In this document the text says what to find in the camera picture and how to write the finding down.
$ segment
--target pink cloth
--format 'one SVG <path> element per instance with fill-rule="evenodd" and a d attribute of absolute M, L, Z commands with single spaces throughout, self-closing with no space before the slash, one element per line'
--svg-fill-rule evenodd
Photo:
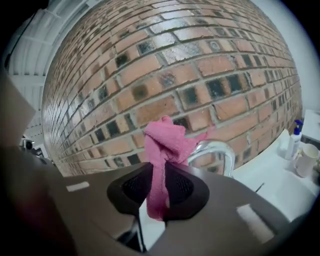
<path fill-rule="evenodd" d="M 144 149 L 146 156 L 153 164 L 152 185 L 146 199 L 147 213 L 156 220 L 163 220 L 169 205 L 166 189 L 165 163 L 188 165 L 188 157 L 197 144 L 207 138 L 207 133 L 195 138 L 185 138 L 186 128 L 175 125 L 169 116 L 150 122 L 144 130 Z"/>

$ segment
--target cup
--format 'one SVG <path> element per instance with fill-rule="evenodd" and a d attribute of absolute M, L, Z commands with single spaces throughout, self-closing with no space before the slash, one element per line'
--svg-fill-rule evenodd
<path fill-rule="evenodd" d="M 317 159 L 318 149 L 312 144 L 303 145 L 301 153 L 298 155 L 295 162 L 297 174 L 301 177 L 306 177 L 311 174 Z"/>

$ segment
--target black mesh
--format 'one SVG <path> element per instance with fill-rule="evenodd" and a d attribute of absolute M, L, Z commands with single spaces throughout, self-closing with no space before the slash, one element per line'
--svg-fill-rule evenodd
<path fill-rule="evenodd" d="M 170 194 L 170 205 L 185 201 L 194 191 L 193 183 L 180 173 L 165 169 L 165 187 Z"/>
<path fill-rule="evenodd" d="M 153 172 L 146 169 L 137 176 L 125 181 L 122 185 L 124 194 L 141 205 L 151 189 L 152 175 Z"/>

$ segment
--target bottle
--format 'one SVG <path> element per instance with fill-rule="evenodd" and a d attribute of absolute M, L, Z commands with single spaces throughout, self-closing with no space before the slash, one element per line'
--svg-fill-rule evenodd
<path fill-rule="evenodd" d="M 297 153 L 299 142 L 302 137 L 301 130 L 304 123 L 301 120 L 295 120 L 294 122 L 296 123 L 296 127 L 294 128 L 293 134 L 290 136 L 288 149 L 285 154 L 285 159 L 287 160 L 291 160 Z"/>

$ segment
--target brick wall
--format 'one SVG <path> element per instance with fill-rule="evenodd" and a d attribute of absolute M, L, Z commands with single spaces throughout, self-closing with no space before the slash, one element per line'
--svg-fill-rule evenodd
<path fill-rule="evenodd" d="M 214 123 L 236 166 L 299 115 L 284 39 L 248 0 L 108 0 L 70 31 L 49 69 L 42 126 L 63 175 L 146 161 L 143 129 L 169 115 L 189 137 Z M 223 159 L 194 165 L 221 172 Z"/>

